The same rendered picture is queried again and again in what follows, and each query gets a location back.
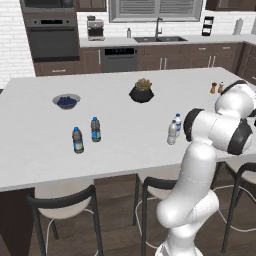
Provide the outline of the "dark bottle with blue cap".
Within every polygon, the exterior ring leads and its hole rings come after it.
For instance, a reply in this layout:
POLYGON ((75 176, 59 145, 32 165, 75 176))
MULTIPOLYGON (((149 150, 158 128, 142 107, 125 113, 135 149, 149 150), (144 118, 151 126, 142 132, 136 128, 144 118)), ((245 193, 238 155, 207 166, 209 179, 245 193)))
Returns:
POLYGON ((94 117, 91 121, 91 135, 93 142, 101 141, 100 122, 96 117, 94 117))
POLYGON ((74 152, 77 154, 83 153, 84 152, 83 137, 78 127, 75 127, 73 129, 72 140, 73 140, 74 152))

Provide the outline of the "succulent in black pot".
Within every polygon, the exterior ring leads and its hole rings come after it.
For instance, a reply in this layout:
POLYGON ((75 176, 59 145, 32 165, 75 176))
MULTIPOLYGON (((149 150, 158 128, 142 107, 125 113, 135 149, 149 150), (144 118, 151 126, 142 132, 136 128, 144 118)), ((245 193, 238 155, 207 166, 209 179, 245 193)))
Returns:
POLYGON ((141 78, 135 83, 135 86, 129 93, 129 96, 137 103, 149 102, 154 97, 151 86, 152 83, 149 79, 141 78))

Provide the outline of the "clear plastic bottle grey cap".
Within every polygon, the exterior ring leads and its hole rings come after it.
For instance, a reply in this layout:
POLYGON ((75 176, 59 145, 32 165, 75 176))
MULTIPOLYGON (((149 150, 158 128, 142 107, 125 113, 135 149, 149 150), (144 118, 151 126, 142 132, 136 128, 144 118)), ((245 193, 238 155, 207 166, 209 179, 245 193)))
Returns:
POLYGON ((167 143, 169 145, 174 145, 175 144, 176 134, 177 134, 176 121, 173 120, 172 123, 169 125, 169 129, 168 129, 167 143))

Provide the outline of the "clear plastic bottle blue label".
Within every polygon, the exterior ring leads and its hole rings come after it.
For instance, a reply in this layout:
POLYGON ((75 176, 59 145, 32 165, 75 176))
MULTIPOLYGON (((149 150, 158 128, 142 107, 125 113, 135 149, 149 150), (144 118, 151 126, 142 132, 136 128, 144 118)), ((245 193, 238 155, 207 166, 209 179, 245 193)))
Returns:
POLYGON ((180 130, 181 130, 181 126, 182 126, 180 113, 176 113, 174 120, 176 121, 176 138, 177 138, 180 135, 180 130))

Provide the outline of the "bowl of blueberries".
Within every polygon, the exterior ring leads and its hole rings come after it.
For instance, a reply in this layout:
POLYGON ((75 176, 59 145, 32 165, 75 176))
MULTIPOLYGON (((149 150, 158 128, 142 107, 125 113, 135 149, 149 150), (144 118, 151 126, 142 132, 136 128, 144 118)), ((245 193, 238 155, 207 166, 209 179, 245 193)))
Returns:
POLYGON ((78 95, 62 94, 54 97, 52 102, 63 110, 69 110, 73 109, 80 100, 78 95))

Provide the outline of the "dishwasher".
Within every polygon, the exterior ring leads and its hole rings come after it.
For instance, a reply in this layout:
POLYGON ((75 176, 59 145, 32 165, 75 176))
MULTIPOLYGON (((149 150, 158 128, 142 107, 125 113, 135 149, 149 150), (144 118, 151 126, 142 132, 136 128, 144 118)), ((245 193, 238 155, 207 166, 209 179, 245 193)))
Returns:
POLYGON ((135 47, 108 47, 101 54, 103 73, 131 72, 137 70, 137 49, 135 47))

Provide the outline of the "dark wood base cupboards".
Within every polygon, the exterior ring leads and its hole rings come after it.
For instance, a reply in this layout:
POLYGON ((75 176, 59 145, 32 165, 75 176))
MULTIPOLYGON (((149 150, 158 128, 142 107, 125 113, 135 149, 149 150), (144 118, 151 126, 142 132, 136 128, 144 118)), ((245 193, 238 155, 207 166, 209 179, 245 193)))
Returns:
MULTIPOLYGON (((222 67, 256 85, 256 45, 247 42, 127 46, 137 49, 137 70, 222 67)), ((83 47, 79 61, 34 63, 37 76, 103 73, 104 47, 83 47)))

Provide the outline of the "sink with black tap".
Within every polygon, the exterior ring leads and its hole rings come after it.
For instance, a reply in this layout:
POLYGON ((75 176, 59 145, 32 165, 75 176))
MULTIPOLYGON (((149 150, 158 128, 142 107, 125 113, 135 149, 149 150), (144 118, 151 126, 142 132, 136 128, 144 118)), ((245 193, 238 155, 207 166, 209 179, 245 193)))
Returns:
POLYGON ((163 21, 163 18, 157 18, 155 35, 153 37, 133 37, 138 43, 152 43, 152 42, 185 42, 186 39, 180 36, 163 36, 162 29, 159 29, 159 23, 163 21))

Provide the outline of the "coffee machine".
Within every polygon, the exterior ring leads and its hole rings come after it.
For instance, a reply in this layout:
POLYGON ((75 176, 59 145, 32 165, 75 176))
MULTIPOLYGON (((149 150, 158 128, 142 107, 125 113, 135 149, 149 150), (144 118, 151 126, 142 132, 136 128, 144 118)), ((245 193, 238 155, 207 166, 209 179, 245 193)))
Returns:
POLYGON ((88 16, 87 35, 89 41, 104 41, 104 21, 95 16, 88 16))

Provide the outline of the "window with blinds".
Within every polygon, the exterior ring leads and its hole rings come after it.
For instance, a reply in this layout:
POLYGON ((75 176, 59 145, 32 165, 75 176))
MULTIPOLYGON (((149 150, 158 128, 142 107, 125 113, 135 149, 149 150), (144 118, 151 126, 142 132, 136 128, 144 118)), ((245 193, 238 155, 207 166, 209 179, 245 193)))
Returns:
POLYGON ((108 0, 110 23, 197 22, 203 0, 108 0))

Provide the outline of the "microwave oven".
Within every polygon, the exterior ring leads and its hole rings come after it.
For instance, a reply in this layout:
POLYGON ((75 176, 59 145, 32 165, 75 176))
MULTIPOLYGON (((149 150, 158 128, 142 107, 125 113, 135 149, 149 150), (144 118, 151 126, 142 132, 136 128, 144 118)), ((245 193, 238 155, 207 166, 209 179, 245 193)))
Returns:
POLYGON ((73 12, 74 0, 20 0, 24 13, 73 12))

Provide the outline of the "paper towel roll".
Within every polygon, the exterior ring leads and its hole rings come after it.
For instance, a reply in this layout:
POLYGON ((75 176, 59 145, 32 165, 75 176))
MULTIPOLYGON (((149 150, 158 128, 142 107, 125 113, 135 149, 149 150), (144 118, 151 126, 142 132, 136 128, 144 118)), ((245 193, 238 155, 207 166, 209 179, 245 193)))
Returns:
POLYGON ((233 35, 240 35, 243 26, 243 19, 238 19, 235 24, 233 35))

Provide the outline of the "white stool with black frame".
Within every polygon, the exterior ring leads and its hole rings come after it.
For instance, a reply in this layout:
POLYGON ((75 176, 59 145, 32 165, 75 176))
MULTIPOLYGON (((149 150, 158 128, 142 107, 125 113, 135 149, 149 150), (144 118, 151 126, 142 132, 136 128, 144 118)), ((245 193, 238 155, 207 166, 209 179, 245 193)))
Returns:
POLYGON ((150 199, 165 199, 176 184, 181 165, 159 167, 136 174, 133 225, 139 227, 141 256, 146 256, 147 202, 150 199))
POLYGON ((218 162, 213 183, 217 180, 219 171, 222 167, 225 167, 229 174, 234 178, 234 184, 232 186, 227 185, 227 188, 233 188, 228 217, 224 218, 223 214, 221 214, 222 219, 226 223, 221 249, 221 252, 225 253, 230 230, 235 229, 235 227, 232 226, 232 220, 235 208, 239 203, 242 193, 246 192, 249 198, 256 204, 256 155, 250 154, 246 156, 237 156, 229 158, 226 161, 218 162))
POLYGON ((50 220, 47 230, 52 229, 54 238, 58 240, 55 221, 75 217, 87 211, 88 206, 92 208, 90 213, 93 215, 97 239, 95 256, 103 256, 96 188, 93 179, 78 178, 70 181, 40 184, 35 187, 34 196, 27 196, 26 199, 33 213, 40 256, 48 256, 49 244, 49 233, 46 233, 46 238, 43 238, 40 216, 50 220))

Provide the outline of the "stainless wall oven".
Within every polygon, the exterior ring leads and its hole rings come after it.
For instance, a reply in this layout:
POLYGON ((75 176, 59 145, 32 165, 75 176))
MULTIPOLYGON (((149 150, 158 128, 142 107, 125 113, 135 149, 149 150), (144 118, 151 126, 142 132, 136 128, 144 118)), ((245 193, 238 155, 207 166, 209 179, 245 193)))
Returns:
POLYGON ((80 59, 77 18, 74 14, 25 14, 23 18, 34 63, 80 59))

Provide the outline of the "dark wood wall cupboard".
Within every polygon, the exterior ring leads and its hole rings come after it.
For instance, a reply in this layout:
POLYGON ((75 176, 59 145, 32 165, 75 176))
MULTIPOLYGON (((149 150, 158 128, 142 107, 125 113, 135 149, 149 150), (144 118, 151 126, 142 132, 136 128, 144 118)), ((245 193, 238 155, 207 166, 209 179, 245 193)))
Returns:
POLYGON ((106 0, 75 0, 77 12, 106 12, 106 0))
POLYGON ((207 0, 209 11, 253 11, 256 12, 256 0, 207 0))

